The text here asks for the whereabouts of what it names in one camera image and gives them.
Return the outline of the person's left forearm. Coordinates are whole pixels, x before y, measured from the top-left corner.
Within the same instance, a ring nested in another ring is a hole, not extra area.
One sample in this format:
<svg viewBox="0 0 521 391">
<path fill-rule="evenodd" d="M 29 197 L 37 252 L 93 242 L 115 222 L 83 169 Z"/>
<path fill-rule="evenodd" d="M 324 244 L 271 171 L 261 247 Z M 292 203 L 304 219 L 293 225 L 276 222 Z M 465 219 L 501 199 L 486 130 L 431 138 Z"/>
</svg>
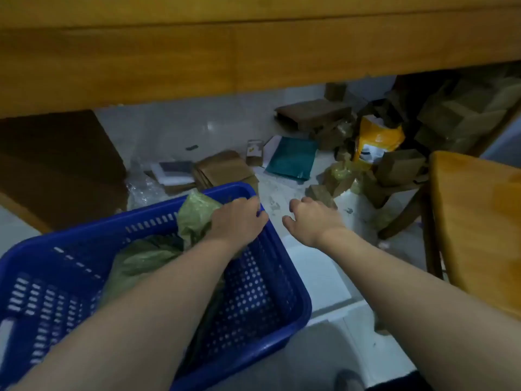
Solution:
<svg viewBox="0 0 521 391">
<path fill-rule="evenodd" d="M 231 258 L 252 238 L 208 236 L 65 337 L 12 391 L 168 391 Z"/>
</svg>

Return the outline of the person's left hand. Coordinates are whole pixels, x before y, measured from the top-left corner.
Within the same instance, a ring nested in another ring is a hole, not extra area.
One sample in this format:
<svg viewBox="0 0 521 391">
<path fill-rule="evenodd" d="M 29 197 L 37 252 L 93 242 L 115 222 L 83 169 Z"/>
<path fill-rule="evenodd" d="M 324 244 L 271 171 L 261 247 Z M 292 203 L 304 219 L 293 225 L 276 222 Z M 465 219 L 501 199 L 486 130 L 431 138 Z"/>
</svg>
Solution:
<svg viewBox="0 0 521 391">
<path fill-rule="evenodd" d="M 212 214 L 212 224 L 205 238 L 224 243 L 227 250 L 237 253 L 253 242 L 262 230 L 250 230 L 243 216 L 244 202 L 248 198 L 237 198 L 224 204 Z"/>
</svg>

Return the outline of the white sheet with dark print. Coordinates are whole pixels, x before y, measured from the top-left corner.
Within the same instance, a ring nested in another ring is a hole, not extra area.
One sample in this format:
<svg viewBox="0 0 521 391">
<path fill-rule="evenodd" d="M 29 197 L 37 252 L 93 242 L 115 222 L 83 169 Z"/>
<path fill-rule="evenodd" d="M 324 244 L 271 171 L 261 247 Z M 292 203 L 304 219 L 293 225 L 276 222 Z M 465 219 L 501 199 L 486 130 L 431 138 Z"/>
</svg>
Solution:
<svg viewBox="0 0 521 391">
<path fill-rule="evenodd" d="M 164 186 L 178 186 L 195 183 L 191 161 L 163 161 L 150 164 L 156 180 Z"/>
</svg>

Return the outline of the teal mailer bag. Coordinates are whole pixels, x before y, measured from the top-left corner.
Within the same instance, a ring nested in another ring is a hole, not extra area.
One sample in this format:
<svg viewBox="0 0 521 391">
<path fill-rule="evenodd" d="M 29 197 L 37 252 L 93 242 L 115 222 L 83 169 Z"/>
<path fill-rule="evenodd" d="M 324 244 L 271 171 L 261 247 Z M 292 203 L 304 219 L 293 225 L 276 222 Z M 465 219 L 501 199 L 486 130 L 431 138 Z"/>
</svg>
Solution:
<svg viewBox="0 0 521 391">
<path fill-rule="evenodd" d="M 275 136 L 264 146 L 263 167 L 270 174 L 305 182 L 310 178 L 317 150 L 314 140 Z"/>
</svg>

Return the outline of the small labelled cardboard box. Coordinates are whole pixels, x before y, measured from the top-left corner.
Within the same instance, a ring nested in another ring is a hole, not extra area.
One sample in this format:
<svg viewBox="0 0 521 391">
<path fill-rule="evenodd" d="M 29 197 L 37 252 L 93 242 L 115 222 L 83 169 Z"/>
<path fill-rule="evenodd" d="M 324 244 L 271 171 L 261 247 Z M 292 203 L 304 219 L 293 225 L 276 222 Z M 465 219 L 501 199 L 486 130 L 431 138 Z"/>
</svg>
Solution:
<svg viewBox="0 0 521 391">
<path fill-rule="evenodd" d="M 249 140 L 247 142 L 245 163 L 250 167 L 263 167 L 264 142 L 262 140 Z"/>
</svg>

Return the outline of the small brown parcel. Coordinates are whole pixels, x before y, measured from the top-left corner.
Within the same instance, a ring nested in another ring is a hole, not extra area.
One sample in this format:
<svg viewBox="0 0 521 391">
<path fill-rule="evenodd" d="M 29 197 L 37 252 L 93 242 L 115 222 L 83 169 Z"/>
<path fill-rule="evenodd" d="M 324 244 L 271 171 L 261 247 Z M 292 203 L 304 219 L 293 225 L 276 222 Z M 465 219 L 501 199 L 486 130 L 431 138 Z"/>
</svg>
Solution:
<svg viewBox="0 0 521 391">
<path fill-rule="evenodd" d="M 338 207 L 333 199 L 332 195 L 329 193 L 327 188 L 322 184 L 312 184 L 308 186 L 305 190 L 305 194 L 307 197 L 312 198 L 317 202 L 321 202 L 326 205 L 328 208 L 337 210 Z"/>
</svg>

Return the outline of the person's right hand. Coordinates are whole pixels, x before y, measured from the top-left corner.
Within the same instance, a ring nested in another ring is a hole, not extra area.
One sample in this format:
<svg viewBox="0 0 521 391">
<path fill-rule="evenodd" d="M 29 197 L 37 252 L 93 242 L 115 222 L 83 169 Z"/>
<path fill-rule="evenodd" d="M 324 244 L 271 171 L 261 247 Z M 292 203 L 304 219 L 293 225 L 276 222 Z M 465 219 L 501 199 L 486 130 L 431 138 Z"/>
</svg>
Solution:
<svg viewBox="0 0 521 391">
<path fill-rule="evenodd" d="M 322 249 L 329 236 L 347 229 L 337 210 L 328 208 L 310 197 L 291 199 L 289 210 L 293 219 L 303 223 L 302 236 L 294 238 L 311 248 Z"/>
</svg>

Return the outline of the blue plastic basket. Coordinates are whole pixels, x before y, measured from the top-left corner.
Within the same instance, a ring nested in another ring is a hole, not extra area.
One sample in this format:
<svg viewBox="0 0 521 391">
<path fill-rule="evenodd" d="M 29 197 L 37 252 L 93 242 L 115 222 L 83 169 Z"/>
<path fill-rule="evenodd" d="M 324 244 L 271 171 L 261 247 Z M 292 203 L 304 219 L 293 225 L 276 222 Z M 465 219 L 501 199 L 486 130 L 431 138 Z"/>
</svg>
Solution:
<svg viewBox="0 0 521 391">
<path fill-rule="evenodd" d="M 187 196 L 29 238 L 0 258 L 0 390 L 14 386 L 98 307 L 116 255 L 178 235 Z M 312 304 L 272 223 L 224 271 L 223 300 L 170 391 L 203 391 L 282 349 Z"/>
</svg>

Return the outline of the pile of cardboard boxes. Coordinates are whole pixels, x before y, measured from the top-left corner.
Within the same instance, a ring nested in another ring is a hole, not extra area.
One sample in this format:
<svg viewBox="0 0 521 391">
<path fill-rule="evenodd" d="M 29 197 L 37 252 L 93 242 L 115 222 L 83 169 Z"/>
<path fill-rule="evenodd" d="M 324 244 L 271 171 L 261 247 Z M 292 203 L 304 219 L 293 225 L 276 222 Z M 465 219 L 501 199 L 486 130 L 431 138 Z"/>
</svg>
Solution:
<svg viewBox="0 0 521 391">
<path fill-rule="evenodd" d="M 466 153 L 521 99 L 521 78 L 448 81 L 431 94 L 416 120 L 414 141 L 430 152 Z"/>
</svg>

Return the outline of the dark green plastic bag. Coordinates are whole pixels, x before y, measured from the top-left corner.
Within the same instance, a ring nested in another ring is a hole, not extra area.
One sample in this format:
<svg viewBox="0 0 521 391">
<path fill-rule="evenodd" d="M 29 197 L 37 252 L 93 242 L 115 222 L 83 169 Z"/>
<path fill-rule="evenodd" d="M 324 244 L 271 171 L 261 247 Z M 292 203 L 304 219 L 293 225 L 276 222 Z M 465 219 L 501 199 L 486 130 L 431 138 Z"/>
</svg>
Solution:
<svg viewBox="0 0 521 391">
<path fill-rule="evenodd" d="M 114 257 L 98 308 L 114 301 L 183 253 L 178 236 L 153 235 L 131 242 Z"/>
</svg>

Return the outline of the wooden chair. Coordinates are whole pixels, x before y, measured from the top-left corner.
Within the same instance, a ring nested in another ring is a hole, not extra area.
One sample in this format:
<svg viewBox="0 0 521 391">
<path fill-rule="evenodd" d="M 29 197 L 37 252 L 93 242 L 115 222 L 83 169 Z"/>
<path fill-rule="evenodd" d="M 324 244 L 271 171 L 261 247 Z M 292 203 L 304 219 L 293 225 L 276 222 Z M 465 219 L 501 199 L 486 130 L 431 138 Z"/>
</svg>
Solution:
<svg viewBox="0 0 521 391">
<path fill-rule="evenodd" d="M 378 238 L 418 217 L 427 271 L 521 321 L 521 168 L 433 152 L 429 180 Z"/>
</svg>

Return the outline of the yellow mailer bag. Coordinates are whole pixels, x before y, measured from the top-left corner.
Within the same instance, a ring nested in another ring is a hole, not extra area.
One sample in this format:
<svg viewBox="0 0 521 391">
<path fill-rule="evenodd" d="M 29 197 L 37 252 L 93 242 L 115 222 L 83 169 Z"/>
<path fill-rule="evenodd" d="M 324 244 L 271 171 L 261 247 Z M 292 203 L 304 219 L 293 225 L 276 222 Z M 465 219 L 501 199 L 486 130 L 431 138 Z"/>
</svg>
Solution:
<svg viewBox="0 0 521 391">
<path fill-rule="evenodd" d="M 363 116 L 355 139 L 353 161 L 368 167 L 375 166 L 385 154 L 398 149 L 404 140 L 405 133 L 401 125 L 390 128 L 382 118 L 375 115 Z"/>
</svg>

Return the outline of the person's right forearm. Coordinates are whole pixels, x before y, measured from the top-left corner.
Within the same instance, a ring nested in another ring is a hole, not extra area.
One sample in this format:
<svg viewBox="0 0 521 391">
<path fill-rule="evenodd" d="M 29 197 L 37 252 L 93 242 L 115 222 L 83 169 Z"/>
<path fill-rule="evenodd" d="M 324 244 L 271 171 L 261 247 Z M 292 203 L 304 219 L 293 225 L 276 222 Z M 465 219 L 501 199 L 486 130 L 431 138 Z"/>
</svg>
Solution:
<svg viewBox="0 0 521 391">
<path fill-rule="evenodd" d="M 320 234 L 435 391 L 521 391 L 521 321 L 344 228 Z"/>
</svg>

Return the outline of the clear plastic wrap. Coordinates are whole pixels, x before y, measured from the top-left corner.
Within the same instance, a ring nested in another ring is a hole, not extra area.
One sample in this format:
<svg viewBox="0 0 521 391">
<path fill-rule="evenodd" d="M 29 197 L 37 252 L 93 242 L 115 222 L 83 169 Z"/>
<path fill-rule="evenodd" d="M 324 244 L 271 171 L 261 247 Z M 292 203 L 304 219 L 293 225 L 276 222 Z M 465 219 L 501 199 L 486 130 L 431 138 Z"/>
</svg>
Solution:
<svg viewBox="0 0 521 391">
<path fill-rule="evenodd" d="M 154 178 L 148 164 L 139 158 L 130 161 L 125 184 L 128 191 L 127 210 L 136 210 L 169 199 L 165 188 Z"/>
</svg>

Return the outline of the flat brown cardboard box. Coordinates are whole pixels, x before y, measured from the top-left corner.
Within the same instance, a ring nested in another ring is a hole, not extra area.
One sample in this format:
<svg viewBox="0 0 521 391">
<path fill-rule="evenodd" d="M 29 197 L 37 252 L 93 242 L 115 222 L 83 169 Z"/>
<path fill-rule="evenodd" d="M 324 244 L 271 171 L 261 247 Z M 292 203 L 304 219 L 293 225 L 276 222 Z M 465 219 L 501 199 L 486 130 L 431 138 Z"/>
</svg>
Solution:
<svg viewBox="0 0 521 391">
<path fill-rule="evenodd" d="M 351 115 L 352 107 L 325 98 L 308 100 L 275 109 L 275 119 L 290 130 L 309 132 Z"/>
</svg>

